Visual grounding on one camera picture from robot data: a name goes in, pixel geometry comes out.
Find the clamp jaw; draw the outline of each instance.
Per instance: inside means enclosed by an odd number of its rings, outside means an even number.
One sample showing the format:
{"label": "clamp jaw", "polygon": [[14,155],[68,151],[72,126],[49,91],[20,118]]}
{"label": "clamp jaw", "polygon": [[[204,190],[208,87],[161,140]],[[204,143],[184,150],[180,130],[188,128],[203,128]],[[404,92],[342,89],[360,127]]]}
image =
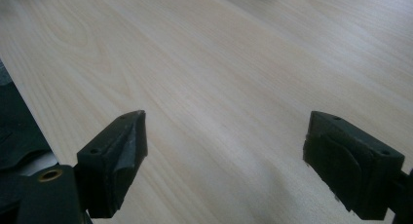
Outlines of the clamp jaw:
{"label": "clamp jaw", "polygon": [[88,223],[86,210],[91,218],[111,218],[147,155],[145,112],[125,114],[78,152],[74,168],[16,176],[15,195],[0,209],[14,213],[18,224]]}
{"label": "clamp jaw", "polygon": [[401,171],[404,156],[347,121],[313,111],[304,161],[359,218],[383,220],[389,207],[394,223],[413,223],[413,170]]}

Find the wooden table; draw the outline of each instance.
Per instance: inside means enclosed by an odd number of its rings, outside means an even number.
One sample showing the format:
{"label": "wooden table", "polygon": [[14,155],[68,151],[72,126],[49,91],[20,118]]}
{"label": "wooden table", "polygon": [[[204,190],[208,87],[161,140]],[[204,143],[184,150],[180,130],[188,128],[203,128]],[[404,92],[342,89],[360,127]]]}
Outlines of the wooden table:
{"label": "wooden table", "polygon": [[63,164],[146,110],[95,223],[363,223],[302,161],[312,110],[413,167],[413,0],[0,0],[0,57]]}

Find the wood grain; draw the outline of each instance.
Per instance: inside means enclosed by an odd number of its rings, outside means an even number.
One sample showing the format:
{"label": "wood grain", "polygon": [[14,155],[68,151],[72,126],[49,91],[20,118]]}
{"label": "wood grain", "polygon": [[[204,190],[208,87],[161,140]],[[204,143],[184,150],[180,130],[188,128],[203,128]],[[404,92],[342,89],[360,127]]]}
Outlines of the wood grain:
{"label": "wood grain", "polygon": [[0,0],[0,57],[63,164],[146,110],[149,157],[95,223],[363,223],[302,161],[310,112],[411,169],[412,28],[413,0]]}

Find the light wood surface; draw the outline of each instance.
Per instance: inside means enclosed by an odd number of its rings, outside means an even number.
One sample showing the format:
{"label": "light wood surface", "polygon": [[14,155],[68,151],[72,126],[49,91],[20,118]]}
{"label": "light wood surface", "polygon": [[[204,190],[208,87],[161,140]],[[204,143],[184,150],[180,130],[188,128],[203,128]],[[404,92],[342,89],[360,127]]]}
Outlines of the light wood surface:
{"label": "light wood surface", "polygon": [[364,223],[302,161],[312,110],[413,167],[413,0],[0,0],[0,57],[63,164],[146,110],[95,223]]}

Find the screw hole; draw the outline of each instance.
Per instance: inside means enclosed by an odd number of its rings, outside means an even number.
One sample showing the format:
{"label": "screw hole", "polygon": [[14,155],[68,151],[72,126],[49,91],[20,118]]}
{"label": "screw hole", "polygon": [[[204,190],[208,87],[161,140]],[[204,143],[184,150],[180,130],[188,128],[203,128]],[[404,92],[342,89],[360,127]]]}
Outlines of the screw hole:
{"label": "screw hole", "polygon": [[98,153],[98,152],[99,152],[98,149],[92,149],[92,150],[91,150],[91,154],[96,154],[96,153]]}
{"label": "screw hole", "polygon": [[52,169],[52,170],[49,170],[49,171],[46,171],[46,172],[42,173],[39,176],[38,180],[40,182],[49,182],[49,181],[57,179],[62,174],[63,174],[63,171],[61,169]]}

